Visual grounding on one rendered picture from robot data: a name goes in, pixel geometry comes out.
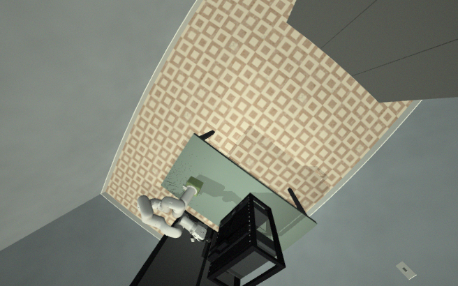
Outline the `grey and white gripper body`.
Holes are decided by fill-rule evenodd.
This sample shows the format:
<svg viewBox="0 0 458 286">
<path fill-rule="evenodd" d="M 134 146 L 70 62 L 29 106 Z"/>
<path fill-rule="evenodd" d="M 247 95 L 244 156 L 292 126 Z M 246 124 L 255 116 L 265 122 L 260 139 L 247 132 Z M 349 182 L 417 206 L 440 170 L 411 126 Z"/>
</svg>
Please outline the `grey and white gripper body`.
<svg viewBox="0 0 458 286">
<path fill-rule="evenodd" d="M 207 230 L 201 225 L 197 224 L 196 229 L 191 233 L 197 240 L 200 241 L 205 238 Z"/>
</svg>

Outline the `black open-frame rack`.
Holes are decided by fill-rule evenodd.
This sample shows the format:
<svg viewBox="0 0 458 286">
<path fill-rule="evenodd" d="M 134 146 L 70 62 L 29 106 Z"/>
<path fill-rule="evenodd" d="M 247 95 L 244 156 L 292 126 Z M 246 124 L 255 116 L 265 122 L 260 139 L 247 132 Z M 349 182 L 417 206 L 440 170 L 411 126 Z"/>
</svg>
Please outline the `black open-frame rack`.
<svg viewBox="0 0 458 286">
<path fill-rule="evenodd" d="M 257 230 L 268 219 L 273 240 Z M 211 263 L 207 279 L 219 286 L 228 286 L 216 278 L 227 271 L 235 276 L 234 286 L 239 286 L 243 277 L 268 261 L 274 263 L 275 266 L 242 285 L 256 286 L 286 267 L 272 210 L 252 193 L 222 220 L 216 245 L 210 248 L 208 255 Z"/>
</svg>

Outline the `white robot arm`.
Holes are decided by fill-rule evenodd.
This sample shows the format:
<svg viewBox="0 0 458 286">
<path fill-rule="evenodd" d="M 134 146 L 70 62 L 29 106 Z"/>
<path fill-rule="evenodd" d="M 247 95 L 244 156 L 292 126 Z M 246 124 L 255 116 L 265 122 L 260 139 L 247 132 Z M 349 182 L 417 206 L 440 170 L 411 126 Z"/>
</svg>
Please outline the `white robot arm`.
<svg viewBox="0 0 458 286">
<path fill-rule="evenodd" d="M 138 211 L 141 212 L 142 222 L 159 228 L 162 233 L 173 238 L 180 237 L 184 228 L 187 229 L 191 234 L 196 229 L 197 224 L 195 224 L 187 216 L 183 216 L 180 221 L 175 224 L 174 227 L 171 227 L 166 223 L 164 217 L 154 214 L 153 211 L 153 209 L 156 209 L 167 213 L 172 209 L 172 215 L 175 218 L 181 217 L 192 197 L 198 192 L 194 186 L 188 185 L 187 187 L 183 187 L 185 192 L 180 199 L 167 196 L 161 199 L 161 202 L 161 200 L 156 198 L 149 199 L 146 195 L 139 196 L 137 200 L 137 208 Z"/>
</svg>

